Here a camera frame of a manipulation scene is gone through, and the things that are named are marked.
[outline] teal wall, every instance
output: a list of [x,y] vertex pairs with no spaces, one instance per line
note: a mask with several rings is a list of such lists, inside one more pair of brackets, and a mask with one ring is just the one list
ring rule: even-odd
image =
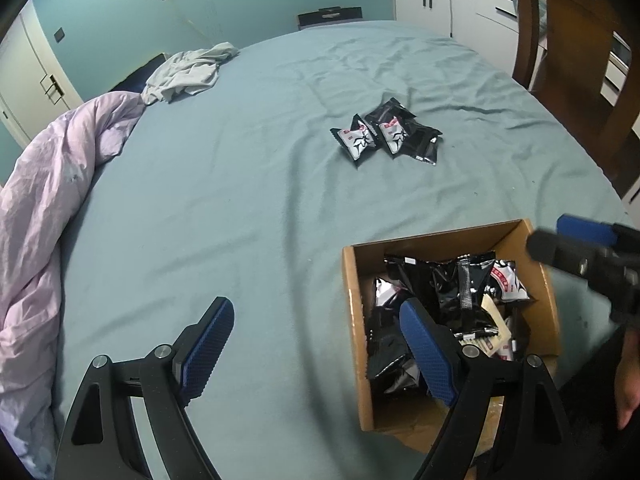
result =
[[15,159],[22,153],[9,131],[0,123],[0,184],[4,186],[6,180],[14,170]]
[[[45,34],[85,100],[108,91],[160,52],[213,43],[238,48],[296,30],[296,15],[360,6],[366,20],[391,20],[392,0],[33,0]],[[66,37],[55,43],[63,27]]]

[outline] black snack packet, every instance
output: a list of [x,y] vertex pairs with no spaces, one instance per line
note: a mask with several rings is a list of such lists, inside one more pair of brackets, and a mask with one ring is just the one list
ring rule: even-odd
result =
[[373,152],[379,147],[375,134],[359,115],[353,116],[350,130],[332,128],[331,133],[356,166],[361,163],[363,154]]
[[398,280],[417,298],[431,318],[440,323],[438,297],[433,288],[432,264],[408,256],[385,255],[386,273]]
[[511,260],[495,261],[486,293],[496,304],[520,304],[531,300],[527,289],[516,274],[516,262]]
[[365,116],[365,120],[373,127],[382,145],[393,157],[399,155],[404,140],[411,134],[403,125],[402,120],[413,118],[415,115],[404,108],[395,98],[382,103]]
[[418,298],[436,323],[446,325],[456,338],[463,340],[498,332],[494,320],[481,306],[494,262],[493,251],[443,263],[385,256],[389,277],[399,280]]
[[412,295],[395,283],[374,280],[374,304],[365,322],[367,379],[375,395],[418,386],[410,361],[413,355],[400,330],[400,305]]
[[481,306],[494,261],[495,253],[490,251],[432,264],[440,324],[448,326],[459,340],[498,333],[494,320]]
[[410,134],[402,143],[400,153],[435,166],[438,161],[438,143],[442,132],[423,126],[415,119],[404,120],[403,124]]

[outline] bed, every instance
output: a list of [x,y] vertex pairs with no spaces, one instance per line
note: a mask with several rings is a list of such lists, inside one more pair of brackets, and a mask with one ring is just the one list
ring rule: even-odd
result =
[[[330,128],[392,96],[443,132],[437,166],[341,152]],[[250,46],[212,89],[148,108],[68,225],[58,427],[94,356],[144,356],[227,296],[236,326],[187,409],[222,478],[411,478],[419,453],[358,427],[340,250],[562,213],[628,223],[566,130],[468,48],[396,22]],[[611,327],[604,300],[553,280],[562,383]]]

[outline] brown cardboard box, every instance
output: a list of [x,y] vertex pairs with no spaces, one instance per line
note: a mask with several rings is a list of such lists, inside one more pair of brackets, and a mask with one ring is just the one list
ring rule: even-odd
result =
[[[523,310],[531,328],[528,352],[544,358],[550,373],[560,355],[560,328],[556,300],[542,265],[532,261],[525,244],[533,231],[527,219],[513,220],[457,231],[433,233],[348,246],[342,250],[342,274],[351,311],[351,343],[358,391],[358,414],[363,431],[391,434],[405,445],[428,452],[447,414],[443,404],[425,397],[407,396],[395,400],[373,400],[367,370],[367,340],[364,317],[372,303],[373,279],[385,272],[383,256],[397,254],[428,261],[449,260],[460,254],[494,250],[497,257],[515,260],[518,276],[535,301]],[[478,452],[492,446],[501,399],[492,399],[482,430]]]

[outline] blue gripper pad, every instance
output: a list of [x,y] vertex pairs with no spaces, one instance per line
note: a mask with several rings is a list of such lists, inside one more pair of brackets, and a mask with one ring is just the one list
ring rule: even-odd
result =
[[415,362],[429,386],[431,395],[442,400],[447,406],[452,406],[458,398],[454,370],[457,359],[452,363],[446,357],[446,352],[438,344],[441,337],[431,330],[444,328],[449,332],[453,343],[460,344],[448,328],[438,327],[430,317],[428,320],[431,323],[425,322],[424,314],[419,314],[418,309],[422,309],[429,317],[424,307],[415,299],[407,300],[400,306],[400,330],[414,354]]
[[216,298],[200,321],[180,334],[173,362],[185,406],[202,395],[233,326],[233,304],[227,298]]
[[556,232],[562,236],[605,247],[613,247],[618,241],[618,235],[610,224],[601,224],[571,215],[562,215],[558,219]]

